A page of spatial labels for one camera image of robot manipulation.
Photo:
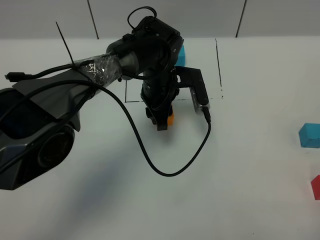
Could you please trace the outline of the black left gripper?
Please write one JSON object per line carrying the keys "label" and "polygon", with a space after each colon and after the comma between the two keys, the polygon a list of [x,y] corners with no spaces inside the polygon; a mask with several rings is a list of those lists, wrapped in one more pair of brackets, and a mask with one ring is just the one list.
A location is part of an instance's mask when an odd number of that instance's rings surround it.
{"label": "black left gripper", "polygon": [[[172,101],[179,94],[177,83],[176,67],[165,71],[160,77],[143,81],[141,94],[144,100],[150,103],[152,109],[146,107],[145,113],[152,124],[156,125],[158,131],[167,130],[168,117],[173,117]],[[167,104],[170,104],[170,107],[164,110]]]}

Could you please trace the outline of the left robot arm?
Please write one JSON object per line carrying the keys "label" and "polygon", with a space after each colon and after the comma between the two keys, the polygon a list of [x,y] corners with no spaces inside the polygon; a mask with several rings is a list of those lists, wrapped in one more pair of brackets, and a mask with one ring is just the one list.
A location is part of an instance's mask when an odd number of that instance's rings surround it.
{"label": "left robot arm", "polygon": [[142,80],[146,115],[160,131],[173,118],[178,94],[179,31],[147,16],[105,54],[35,75],[10,72],[0,92],[0,187],[15,190],[53,169],[70,153],[80,109],[115,81]]}

